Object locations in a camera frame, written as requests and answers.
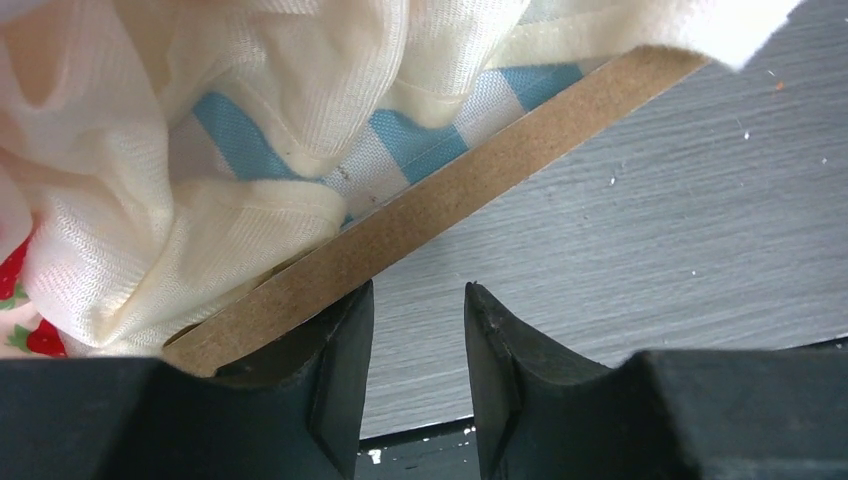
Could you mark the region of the wooden pet bed frame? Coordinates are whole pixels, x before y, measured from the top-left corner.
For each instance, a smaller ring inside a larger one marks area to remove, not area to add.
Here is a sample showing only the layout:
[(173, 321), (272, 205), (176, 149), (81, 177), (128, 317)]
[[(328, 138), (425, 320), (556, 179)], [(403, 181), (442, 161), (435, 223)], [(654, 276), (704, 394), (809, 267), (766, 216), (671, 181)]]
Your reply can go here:
[(649, 46), (608, 61), (175, 338), (165, 361), (209, 377), (255, 352), (705, 63), (700, 54)]

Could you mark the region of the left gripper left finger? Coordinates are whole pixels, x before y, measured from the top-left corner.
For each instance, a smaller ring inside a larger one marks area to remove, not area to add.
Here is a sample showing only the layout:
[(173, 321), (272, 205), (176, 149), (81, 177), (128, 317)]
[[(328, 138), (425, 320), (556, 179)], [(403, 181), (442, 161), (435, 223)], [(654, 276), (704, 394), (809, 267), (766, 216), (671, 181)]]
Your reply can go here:
[(140, 357), (1, 364), (5, 479), (350, 479), (374, 331), (365, 283), (198, 378)]

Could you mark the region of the blue striped mattress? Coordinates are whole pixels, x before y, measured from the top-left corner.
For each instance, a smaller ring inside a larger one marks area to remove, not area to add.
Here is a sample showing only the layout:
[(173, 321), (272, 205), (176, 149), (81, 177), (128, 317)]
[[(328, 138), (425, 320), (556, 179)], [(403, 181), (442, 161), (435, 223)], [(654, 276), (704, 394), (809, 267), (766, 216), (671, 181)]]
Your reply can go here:
[[(511, 67), (483, 72), (458, 116), (445, 127), (421, 127), (394, 110), (369, 119), (344, 161), (317, 178), (347, 202), (348, 221), (439, 170), (466, 151), (582, 79), (575, 64)], [(237, 181), (296, 180), (260, 129), (232, 101), (204, 96), (170, 132), (173, 180), (217, 177)]]

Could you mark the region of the strawberry print ruffled blanket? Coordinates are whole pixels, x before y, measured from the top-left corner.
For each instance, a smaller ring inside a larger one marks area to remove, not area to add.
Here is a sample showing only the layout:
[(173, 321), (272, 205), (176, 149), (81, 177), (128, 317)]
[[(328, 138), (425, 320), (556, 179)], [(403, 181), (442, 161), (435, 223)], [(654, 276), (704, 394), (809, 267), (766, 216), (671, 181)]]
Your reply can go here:
[(156, 356), (610, 57), (793, 1), (5, 1), (1, 354)]

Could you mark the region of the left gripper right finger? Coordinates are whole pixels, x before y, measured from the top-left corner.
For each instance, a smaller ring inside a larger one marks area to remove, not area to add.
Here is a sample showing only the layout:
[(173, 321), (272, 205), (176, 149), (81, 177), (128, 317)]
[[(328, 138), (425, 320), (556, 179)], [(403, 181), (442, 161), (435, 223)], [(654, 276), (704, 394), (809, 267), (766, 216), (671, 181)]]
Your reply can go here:
[(843, 479), (847, 353), (642, 350), (610, 368), (484, 286), (464, 328), (485, 479)]

